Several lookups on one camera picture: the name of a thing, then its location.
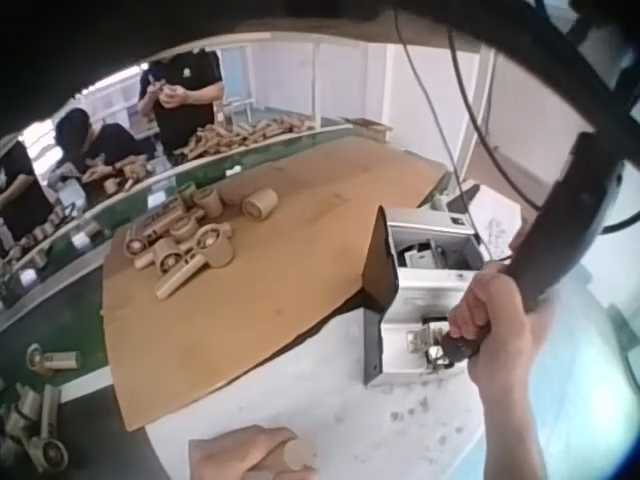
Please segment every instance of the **cylindrical part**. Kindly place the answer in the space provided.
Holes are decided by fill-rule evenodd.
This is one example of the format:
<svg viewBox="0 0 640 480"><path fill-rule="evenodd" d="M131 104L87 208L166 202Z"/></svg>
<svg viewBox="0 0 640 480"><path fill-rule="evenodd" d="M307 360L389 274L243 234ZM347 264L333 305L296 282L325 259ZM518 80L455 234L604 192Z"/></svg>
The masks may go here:
<svg viewBox="0 0 640 480"><path fill-rule="evenodd" d="M77 370L82 364L80 352L45 353L42 364L49 370Z"/></svg>
<svg viewBox="0 0 640 480"><path fill-rule="evenodd" d="M268 471L273 474L313 468L316 452L313 446L301 438L295 438L277 446L260 463L252 468L254 471Z"/></svg>
<svg viewBox="0 0 640 480"><path fill-rule="evenodd" d="M61 472L69 463L67 449L58 440L33 437L27 446L29 456L39 472Z"/></svg>
<svg viewBox="0 0 640 480"><path fill-rule="evenodd" d="M207 217L212 219L219 217L224 210L220 195L213 187L205 187L196 191L193 194L193 202L204 210Z"/></svg>
<svg viewBox="0 0 640 480"><path fill-rule="evenodd" d="M278 194L270 188L258 190L242 201L242 213L252 220L264 220L278 205Z"/></svg>
<svg viewBox="0 0 640 480"><path fill-rule="evenodd" d="M227 238L233 237L233 226L231 225L231 223L222 222L222 223L214 223L213 225L215 225L225 237Z"/></svg>
<svg viewBox="0 0 640 480"><path fill-rule="evenodd" d="M196 193L197 190L198 188L193 182L187 182L178 187L177 194L182 199L182 203L184 203L185 207L193 208L195 205L193 203L193 194Z"/></svg>
<svg viewBox="0 0 640 480"><path fill-rule="evenodd" d="M51 385L44 386L42 393L42 417L40 418L40 437L56 438L58 436L58 405L60 389Z"/></svg>
<svg viewBox="0 0 640 480"><path fill-rule="evenodd" d="M42 230L44 231L45 236L49 238L51 235L53 235L53 232L56 231L56 227L51 220L47 220L42 224Z"/></svg>
<svg viewBox="0 0 640 480"><path fill-rule="evenodd" d="M133 225L130 225L124 239L124 254L129 258L135 258L147 248L145 238L142 235L137 235L133 231Z"/></svg>
<svg viewBox="0 0 640 480"><path fill-rule="evenodd" d="M45 237L46 235L44 233L44 228L42 228L42 225L39 225L33 229L33 238L35 238L36 243L42 242Z"/></svg>
<svg viewBox="0 0 640 480"><path fill-rule="evenodd" d="M29 370L33 370L34 372L42 375L43 377L50 377L53 375L53 370L49 368L45 368L44 366L44 353L42 352L42 347L37 343L34 343L29 348L27 348L27 367Z"/></svg>
<svg viewBox="0 0 640 480"><path fill-rule="evenodd" d="M48 260L47 255L44 253L44 251L38 250L33 254L33 257L31 258L31 263L36 269L40 270L41 268L44 268L47 265L47 260Z"/></svg>
<svg viewBox="0 0 640 480"><path fill-rule="evenodd" d="M189 240L198 232L198 222L188 213L176 218L169 227L169 234L178 243Z"/></svg>
<svg viewBox="0 0 640 480"><path fill-rule="evenodd" d="M113 195L118 191L118 179L117 178L108 178L102 184L104 187L104 191L107 195Z"/></svg>
<svg viewBox="0 0 640 480"><path fill-rule="evenodd" d="M233 260L233 245L217 225L207 225L196 234L196 252L212 268L222 268Z"/></svg>
<svg viewBox="0 0 640 480"><path fill-rule="evenodd" d="M153 261L160 275L167 273L183 258L184 255L172 238L161 238L153 246Z"/></svg>

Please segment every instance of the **white table surface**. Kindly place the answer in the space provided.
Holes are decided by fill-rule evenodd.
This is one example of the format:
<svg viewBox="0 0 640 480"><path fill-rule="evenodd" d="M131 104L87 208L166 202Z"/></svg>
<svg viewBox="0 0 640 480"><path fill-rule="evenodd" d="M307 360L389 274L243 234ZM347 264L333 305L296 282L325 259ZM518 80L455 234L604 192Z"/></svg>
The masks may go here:
<svg viewBox="0 0 640 480"><path fill-rule="evenodd" d="M440 479L482 432L466 373L412 386L362 384L362 310L232 385L146 427L172 479L188 479L187 445L247 425L286 426L315 443L321 479Z"/></svg>

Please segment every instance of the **black t-shirt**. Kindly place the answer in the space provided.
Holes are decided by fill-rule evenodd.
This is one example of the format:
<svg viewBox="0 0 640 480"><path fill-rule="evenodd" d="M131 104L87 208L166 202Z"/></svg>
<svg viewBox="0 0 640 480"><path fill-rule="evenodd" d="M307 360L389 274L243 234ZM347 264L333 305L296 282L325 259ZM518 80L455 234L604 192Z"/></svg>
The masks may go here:
<svg viewBox="0 0 640 480"><path fill-rule="evenodd" d="M218 54L200 50L196 53L180 53L166 62L151 62L140 76L140 100L147 94L152 81L161 80L187 90L200 90L221 82ZM212 104L164 108L156 101L153 113L160 128L160 141L165 153L184 147L198 128L213 123L215 119Z"/></svg>
<svg viewBox="0 0 640 480"><path fill-rule="evenodd" d="M33 177L34 181L0 210L0 216L16 242L45 223L53 211L53 205L42 191L33 171L27 149L21 142L16 142L0 158L0 193L6 192L20 175Z"/></svg>

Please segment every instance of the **partially assembled product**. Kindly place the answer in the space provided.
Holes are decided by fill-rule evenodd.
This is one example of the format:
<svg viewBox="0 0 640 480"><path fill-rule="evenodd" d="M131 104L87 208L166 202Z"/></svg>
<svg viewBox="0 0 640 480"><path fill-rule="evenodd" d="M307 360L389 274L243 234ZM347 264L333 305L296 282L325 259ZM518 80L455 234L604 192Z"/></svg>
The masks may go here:
<svg viewBox="0 0 640 480"><path fill-rule="evenodd" d="M44 353L37 343L27 349L27 367L43 376L51 376L55 370L77 370L81 363L79 352Z"/></svg>
<svg viewBox="0 0 640 480"><path fill-rule="evenodd" d="M242 201L242 213L252 220L264 220L278 205L278 194L270 188L263 188Z"/></svg>
<svg viewBox="0 0 640 480"><path fill-rule="evenodd" d="M160 300L168 298L206 264L207 260L204 256L195 252L187 254L160 279L156 285L156 296Z"/></svg>
<svg viewBox="0 0 640 480"><path fill-rule="evenodd" d="M161 238L153 246L153 261L160 275L164 275L175 267L184 255L172 238Z"/></svg>
<svg viewBox="0 0 640 480"><path fill-rule="evenodd" d="M125 234L124 253L135 258L162 237L171 224L186 211L180 197L168 199L129 225Z"/></svg>
<svg viewBox="0 0 640 480"><path fill-rule="evenodd" d="M198 230L195 236L195 251L206 258L212 268L222 268L233 260L233 246L216 224Z"/></svg>
<svg viewBox="0 0 640 480"><path fill-rule="evenodd" d="M184 242L193 237L198 231L198 222L190 213L176 218L169 227L169 234L176 242Z"/></svg>
<svg viewBox="0 0 640 480"><path fill-rule="evenodd" d="M204 187L193 194L193 203L204 210L208 218L219 217L224 207L218 191L213 187Z"/></svg>

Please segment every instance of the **fingers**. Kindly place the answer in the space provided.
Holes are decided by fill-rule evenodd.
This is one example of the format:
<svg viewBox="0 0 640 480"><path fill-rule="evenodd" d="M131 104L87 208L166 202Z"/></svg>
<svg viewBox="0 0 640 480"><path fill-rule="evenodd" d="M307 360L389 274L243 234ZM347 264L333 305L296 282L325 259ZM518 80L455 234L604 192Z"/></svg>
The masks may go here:
<svg viewBox="0 0 640 480"><path fill-rule="evenodd" d="M260 463L276 447L284 442L297 438L288 428L263 428L251 438L251 446L247 455L247 470Z"/></svg>
<svg viewBox="0 0 640 480"><path fill-rule="evenodd" d="M273 480L317 480L318 478L314 470L305 468L297 472L280 472L273 477Z"/></svg>

